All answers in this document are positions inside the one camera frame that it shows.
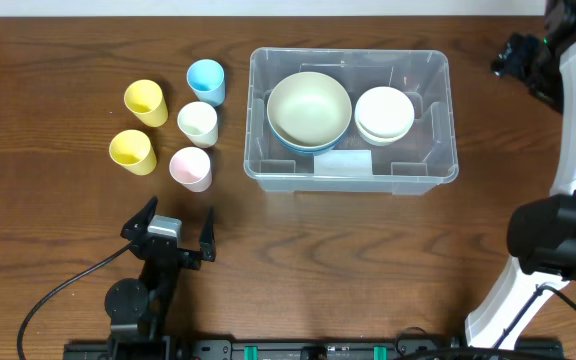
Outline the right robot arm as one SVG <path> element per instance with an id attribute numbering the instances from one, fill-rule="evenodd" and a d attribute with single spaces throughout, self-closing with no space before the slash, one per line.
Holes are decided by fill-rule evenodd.
<path id="1" fill-rule="evenodd" d="M 507 231 L 510 257 L 482 304 L 465 321 L 465 342 L 508 357 L 553 295 L 576 280 L 576 0 L 545 7 L 544 38 L 514 33 L 492 61 L 563 116 L 559 164 L 547 198 L 519 207 Z"/>

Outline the beige large bowl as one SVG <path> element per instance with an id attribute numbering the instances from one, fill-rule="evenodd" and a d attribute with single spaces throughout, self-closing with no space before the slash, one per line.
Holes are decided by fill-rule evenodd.
<path id="1" fill-rule="evenodd" d="M 319 72 L 300 72 L 280 81 L 267 106 L 270 127 L 294 131 L 300 126 L 322 126 L 340 130 L 352 119 L 348 92 L 334 78 Z"/>

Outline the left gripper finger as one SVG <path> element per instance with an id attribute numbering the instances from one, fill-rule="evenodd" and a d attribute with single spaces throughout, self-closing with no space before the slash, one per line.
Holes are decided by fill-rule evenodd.
<path id="1" fill-rule="evenodd" d="M 157 204 L 158 198 L 153 196 L 141 210 L 123 225 L 120 236 L 128 241 L 135 241 L 143 237 L 155 216 Z"/>
<path id="2" fill-rule="evenodd" d="M 214 208 L 208 211 L 206 221 L 199 237 L 200 252 L 203 261 L 214 262 L 216 259 L 216 242 L 214 235 Z"/>

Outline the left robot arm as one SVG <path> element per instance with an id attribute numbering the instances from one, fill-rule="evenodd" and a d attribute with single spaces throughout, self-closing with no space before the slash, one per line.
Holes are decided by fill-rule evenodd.
<path id="1" fill-rule="evenodd" d="M 165 319 L 183 269 L 198 270 L 216 259 L 214 211 L 209 210 L 197 250 L 180 246 L 182 222 L 156 213 L 158 199 L 147 204 L 122 227 L 128 250 L 144 262 L 137 278 L 122 279 L 108 290 L 104 306 L 110 318 L 111 360 L 190 359 L 184 340 L 164 333 Z"/>

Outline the yellow small bowl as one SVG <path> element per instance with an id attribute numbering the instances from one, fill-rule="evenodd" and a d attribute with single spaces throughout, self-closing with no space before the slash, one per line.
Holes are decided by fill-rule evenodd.
<path id="1" fill-rule="evenodd" d="M 364 139 L 369 144 L 374 145 L 374 146 L 387 146 L 389 144 L 392 144 L 392 143 L 402 139 L 410 131 L 410 128 L 408 128 L 404 132 L 402 132 L 401 134 L 399 134 L 397 136 L 389 137 L 389 138 L 382 138 L 382 137 L 378 137 L 378 136 L 375 136 L 375 135 L 372 135 L 371 133 L 369 133 L 360 123 L 357 123 L 356 126 L 357 126 L 357 129 L 359 131 L 359 135 L 361 136 L 361 138 Z"/>

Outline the white small bowl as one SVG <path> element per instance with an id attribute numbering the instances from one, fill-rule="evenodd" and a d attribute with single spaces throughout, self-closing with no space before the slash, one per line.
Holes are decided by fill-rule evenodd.
<path id="1" fill-rule="evenodd" d="M 374 87 L 357 100 L 355 122 L 372 135 L 389 138 L 412 128 L 415 111 L 412 101 L 392 87 Z"/>

